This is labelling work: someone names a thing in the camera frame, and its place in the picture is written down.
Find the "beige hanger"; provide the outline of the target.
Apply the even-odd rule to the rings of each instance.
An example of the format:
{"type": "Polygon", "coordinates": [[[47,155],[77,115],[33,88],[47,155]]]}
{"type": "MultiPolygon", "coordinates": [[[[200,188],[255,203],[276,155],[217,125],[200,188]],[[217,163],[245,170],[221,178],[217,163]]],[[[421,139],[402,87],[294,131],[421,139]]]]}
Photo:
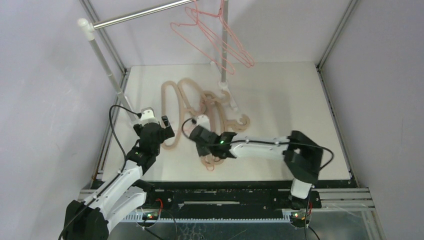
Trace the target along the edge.
{"type": "Polygon", "coordinates": [[[219,123],[220,129],[217,133],[223,132],[235,132],[241,133],[246,131],[251,120],[246,114],[241,114],[239,119],[229,119],[227,117],[224,105],[230,101],[229,92],[222,90],[224,94],[223,98],[218,97],[215,93],[209,90],[202,92],[202,99],[200,100],[200,106],[205,108],[203,113],[209,118],[209,127],[212,131],[217,130],[216,123],[219,123]]]}
{"type": "Polygon", "coordinates": [[[219,113],[219,119],[221,121],[221,129],[223,131],[227,130],[227,124],[225,123],[225,112],[222,109],[224,104],[227,104],[230,101],[230,93],[227,90],[222,90],[221,93],[224,97],[218,97],[215,93],[208,90],[203,90],[194,80],[190,78],[183,78],[178,83],[172,82],[171,85],[175,90],[177,96],[178,109],[179,109],[179,127],[175,135],[175,142],[178,142],[181,135],[185,133],[183,128],[184,116],[190,114],[193,117],[198,117],[200,115],[206,115],[209,118],[209,127],[210,130],[216,130],[216,120],[213,114],[213,107],[217,108],[219,113]],[[197,95],[199,95],[199,107],[195,109],[191,106],[189,98],[187,97],[184,91],[184,85],[188,85],[195,90],[197,95]]]}
{"type": "Polygon", "coordinates": [[[176,82],[174,81],[166,81],[161,85],[161,113],[163,115],[166,115],[167,112],[167,94],[166,94],[166,90],[167,87],[171,86],[174,90],[174,93],[176,95],[176,99],[177,99],[177,104],[178,104],[178,127],[177,127],[177,132],[175,134],[175,140],[173,141],[172,144],[168,145],[166,143],[163,143],[161,146],[163,149],[165,150],[173,150],[177,147],[183,130],[182,130],[182,124],[184,121],[184,116],[185,116],[185,110],[184,110],[184,102],[183,102],[183,97],[181,95],[180,89],[177,85],[176,82]]]}

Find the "circuit board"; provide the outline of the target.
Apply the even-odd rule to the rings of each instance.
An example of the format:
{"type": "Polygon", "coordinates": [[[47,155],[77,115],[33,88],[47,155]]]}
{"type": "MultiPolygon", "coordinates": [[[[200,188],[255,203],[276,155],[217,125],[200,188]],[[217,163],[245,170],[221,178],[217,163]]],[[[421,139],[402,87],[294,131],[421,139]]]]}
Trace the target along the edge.
{"type": "Polygon", "coordinates": [[[304,215],[295,213],[289,218],[289,223],[295,228],[305,228],[309,224],[309,220],[304,215]]]}
{"type": "Polygon", "coordinates": [[[157,212],[148,212],[142,215],[142,221],[157,221],[160,215],[157,212]]]}

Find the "metal clothes rack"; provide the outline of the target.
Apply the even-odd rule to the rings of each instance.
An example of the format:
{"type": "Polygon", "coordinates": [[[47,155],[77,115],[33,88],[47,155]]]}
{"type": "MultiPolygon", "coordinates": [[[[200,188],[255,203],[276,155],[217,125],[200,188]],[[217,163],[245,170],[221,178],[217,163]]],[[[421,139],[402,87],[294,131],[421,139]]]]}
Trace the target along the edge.
{"type": "MultiPolygon", "coordinates": [[[[97,32],[100,40],[103,42],[103,44],[106,47],[106,50],[112,57],[112,60],[115,62],[115,64],[120,69],[121,73],[123,75],[127,74],[127,68],[125,67],[121,57],[119,56],[112,40],[110,39],[108,33],[106,32],[105,28],[110,27],[113,25],[117,25],[120,23],[124,23],[130,20],[134,20],[137,18],[145,17],[148,15],[156,14],[165,10],[169,10],[172,8],[176,8],[179,6],[183,6],[186,4],[191,3],[190,0],[177,0],[170,3],[164,3],[160,4],[158,6],[152,6],[148,7],[146,9],[136,10],[134,12],[126,13],[123,15],[119,15],[116,17],[112,17],[107,20],[100,20],[97,12],[94,9],[94,6],[92,5],[91,1],[89,0],[81,0],[80,4],[82,5],[83,9],[87,13],[90,20],[94,20],[94,22],[90,22],[89,20],[85,18],[80,18],[77,20],[77,24],[82,30],[83,34],[87,38],[88,42],[90,43],[98,61],[100,62],[102,68],[104,69],[112,87],[115,90],[117,99],[119,102],[129,110],[132,109],[132,105],[127,98],[127,96],[124,93],[124,90],[121,88],[121,86],[118,84],[115,75],[112,73],[111,67],[109,66],[102,50],[99,47],[99,44],[96,40],[95,33],[97,32]]],[[[229,70],[227,67],[230,65],[230,62],[228,61],[228,53],[232,49],[231,46],[228,44],[228,37],[231,37],[231,39],[236,43],[237,48],[239,49],[239,52],[242,52],[242,45],[240,41],[237,39],[235,34],[232,32],[230,27],[228,26],[228,8],[229,8],[229,2],[227,0],[223,0],[220,4],[220,9],[218,11],[218,14],[215,16],[216,18],[220,19],[221,25],[222,25],[222,33],[221,37],[214,37],[212,40],[212,43],[218,43],[220,44],[220,62],[213,59],[212,62],[217,64],[218,69],[220,69],[221,74],[221,81],[220,84],[222,86],[227,86],[227,73],[229,70]]]]}

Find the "right circuit board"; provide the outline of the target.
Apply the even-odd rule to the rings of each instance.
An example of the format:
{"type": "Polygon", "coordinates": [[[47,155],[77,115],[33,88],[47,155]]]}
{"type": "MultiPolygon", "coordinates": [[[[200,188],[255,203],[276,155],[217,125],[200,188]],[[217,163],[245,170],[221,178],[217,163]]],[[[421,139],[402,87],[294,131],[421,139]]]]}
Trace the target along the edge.
{"type": "Polygon", "coordinates": [[[289,218],[289,223],[295,228],[305,228],[309,224],[309,220],[304,215],[295,213],[289,218]]]}

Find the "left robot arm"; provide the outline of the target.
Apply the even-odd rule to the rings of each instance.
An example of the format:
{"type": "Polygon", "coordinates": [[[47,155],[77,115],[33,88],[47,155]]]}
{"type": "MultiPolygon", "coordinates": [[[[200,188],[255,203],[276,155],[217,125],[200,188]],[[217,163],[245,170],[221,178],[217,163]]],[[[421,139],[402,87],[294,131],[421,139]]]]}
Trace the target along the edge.
{"type": "Polygon", "coordinates": [[[161,144],[175,133],[166,115],[159,121],[151,110],[141,113],[140,123],[133,128],[139,138],[117,174],[84,200],[67,206],[60,240],[106,240],[135,208],[155,205],[154,186],[141,177],[156,162],[161,144]]]}

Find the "aluminium frame structure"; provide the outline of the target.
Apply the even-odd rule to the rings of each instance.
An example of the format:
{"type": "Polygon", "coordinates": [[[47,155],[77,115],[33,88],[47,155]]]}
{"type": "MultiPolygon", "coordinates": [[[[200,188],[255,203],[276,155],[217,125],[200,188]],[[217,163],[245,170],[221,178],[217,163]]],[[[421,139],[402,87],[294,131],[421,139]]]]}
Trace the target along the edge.
{"type": "MultiPolygon", "coordinates": [[[[318,181],[350,180],[357,184],[347,151],[341,138],[331,100],[322,78],[322,68],[329,56],[345,19],[342,18],[334,32],[318,30],[318,17],[301,7],[291,12],[280,0],[229,0],[228,24],[254,59],[254,66],[247,68],[232,56],[228,60],[235,68],[234,74],[226,74],[227,86],[220,84],[221,73],[215,63],[185,42],[170,27],[170,23],[190,23],[185,7],[174,7],[105,28],[114,44],[127,73],[122,74],[98,33],[96,41],[109,64],[116,81],[124,90],[132,109],[120,101],[109,111],[110,137],[105,152],[100,155],[100,167],[95,170],[95,188],[82,192],[83,201],[103,183],[113,178],[125,162],[125,156],[139,139],[133,125],[139,124],[141,110],[152,107],[155,117],[161,121],[167,116],[176,135],[179,125],[177,97],[171,86],[166,88],[166,115],[162,114],[161,86],[167,81],[178,83],[181,79],[194,80],[204,91],[211,91],[219,98],[222,90],[229,91],[230,100],[224,105],[227,118],[238,120],[241,114],[250,118],[247,130],[237,134],[270,140],[287,137],[292,131],[300,131],[317,145],[324,147],[318,181]]],[[[202,49],[219,58],[219,52],[207,42],[199,30],[182,28],[185,36],[201,44],[202,49]]],[[[201,162],[196,144],[188,135],[197,126],[196,117],[184,116],[184,132],[175,149],[160,153],[155,163],[141,177],[154,182],[241,182],[241,181],[293,181],[294,177],[281,160],[264,158],[227,158],[208,171],[201,162]]],[[[375,206],[370,191],[359,187],[340,191],[331,190],[324,195],[322,208],[283,210],[278,218],[241,219],[176,219],[162,206],[143,205],[124,217],[110,232],[124,222],[154,224],[172,223],[276,223],[290,222],[290,216],[305,216],[309,223],[319,212],[362,211],[368,236],[380,239],[375,225],[375,206]],[[160,217],[142,221],[143,214],[156,212],[160,217]]]]}

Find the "pink wire hanger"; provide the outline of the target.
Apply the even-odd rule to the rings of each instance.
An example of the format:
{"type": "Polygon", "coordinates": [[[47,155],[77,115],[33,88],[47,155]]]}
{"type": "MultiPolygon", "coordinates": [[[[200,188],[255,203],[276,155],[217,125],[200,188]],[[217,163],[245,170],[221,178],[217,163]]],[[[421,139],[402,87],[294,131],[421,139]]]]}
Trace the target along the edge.
{"type": "Polygon", "coordinates": [[[204,16],[218,19],[219,9],[218,9],[217,13],[202,11],[202,10],[199,9],[198,3],[195,0],[193,7],[186,6],[184,8],[184,12],[189,17],[191,22],[189,22],[189,23],[171,22],[170,27],[171,27],[172,31],[174,31],[186,43],[188,43],[189,45],[194,47],[194,49],[196,49],[197,51],[202,53],[205,57],[207,57],[209,60],[211,60],[213,63],[215,63],[220,68],[222,73],[228,73],[230,75],[233,75],[235,73],[235,67],[233,66],[232,63],[231,64],[232,64],[233,68],[228,66],[227,67],[228,71],[221,68],[221,50],[222,50],[222,47],[220,45],[220,42],[221,42],[222,34],[218,35],[210,27],[208,27],[206,23],[204,23],[201,20],[201,17],[204,17],[204,16]],[[194,40],[190,39],[188,36],[186,36],[182,32],[180,32],[180,29],[182,29],[182,28],[191,28],[191,29],[199,30],[200,33],[206,38],[206,41],[212,45],[212,48],[219,52],[218,53],[219,58],[214,59],[210,53],[207,53],[204,49],[202,49],[202,46],[201,46],[200,43],[196,43],[194,40]]]}
{"type": "Polygon", "coordinates": [[[228,54],[235,58],[239,63],[243,64],[247,68],[251,68],[255,65],[253,57],[246,51],[236,34],[231,30],[228,24],[229,16],[229,1],[221,0],[220,8],[218,11],[218,19],[221,23],[221,69],[228,70],[228,66],[232,69],[232,64],[228,60],[228,54]]]}
{"type": "Polygon", "coordinates": [[[210,172],[215,170],[215,167],[217,165],[220,165],[224,163],[224,159],[221,159],[219,157],[213,156],[213,155],[207,155],[200,158],[201,163],[206,167],[206,169],[210,172]]]}
{"type": "Polygon", "coordinates": [[[228,60],[228,56],[232,56],[236,61],[241,63],[247,68],[255,65],[253,57],[244,48],[241,41],[238,39],[234,31],[230,28],[228,23],[228,10],[229,1],[221,0],[217,13],[210,13],[201,11],[198,4],[194,1],[194,7],[186,7],[185,13],[193,20],[193,26],[205,35],[206,39],[212,43],[215,50],[218,51],[218,60],[213,60],[218,67],[222,70],[232,74],[235,68],[228,60]],[[221,25],[221,34],[214,32],[206,23],[201,20],[201,17],[211,17],[217,19],[221,25]]]}

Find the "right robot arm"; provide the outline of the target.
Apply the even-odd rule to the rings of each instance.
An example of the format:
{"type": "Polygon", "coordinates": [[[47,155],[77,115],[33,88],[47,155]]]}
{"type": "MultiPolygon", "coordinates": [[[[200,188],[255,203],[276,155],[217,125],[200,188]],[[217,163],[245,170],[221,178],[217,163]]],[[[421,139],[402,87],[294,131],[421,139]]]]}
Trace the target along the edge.
{"type": "Polygon", "coordinates": [[[213,155],[224,160],[260,158],[283,161],[293,175],[289,203],[295,208],[302,208],[308,203],[310,191],[318,182],[325,151],[325,147],[297,130],[289,136],[260,139],[235,132],[217,134],[197,125],[187,138],[195,143],[201,157],[213,155]]]}

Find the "left circuit board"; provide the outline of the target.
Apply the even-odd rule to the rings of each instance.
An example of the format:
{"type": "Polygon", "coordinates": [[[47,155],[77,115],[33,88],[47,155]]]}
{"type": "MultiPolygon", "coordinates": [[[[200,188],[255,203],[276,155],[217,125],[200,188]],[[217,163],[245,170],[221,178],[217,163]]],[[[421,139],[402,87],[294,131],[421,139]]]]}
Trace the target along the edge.
{"type": "Polygon", "coordinates": [[[142,221],[157,221],[160,215],[157,212],[148,212],[142,215],[142,221]]]}

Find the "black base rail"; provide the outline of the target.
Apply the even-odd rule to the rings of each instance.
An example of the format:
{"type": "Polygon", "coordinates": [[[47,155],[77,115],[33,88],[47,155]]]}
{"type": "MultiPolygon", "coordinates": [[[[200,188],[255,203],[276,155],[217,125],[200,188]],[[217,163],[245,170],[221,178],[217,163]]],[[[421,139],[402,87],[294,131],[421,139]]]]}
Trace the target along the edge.
{"type": "Polygon", "coordinates": [[[356,189],[351,180],[320,180],[307,199],[290,195],[290,180],[153,182],[147,190],[148,206],[163,207],[177,220],[276,219],[282,211],[323,207],[325,193],[356,189]]]}

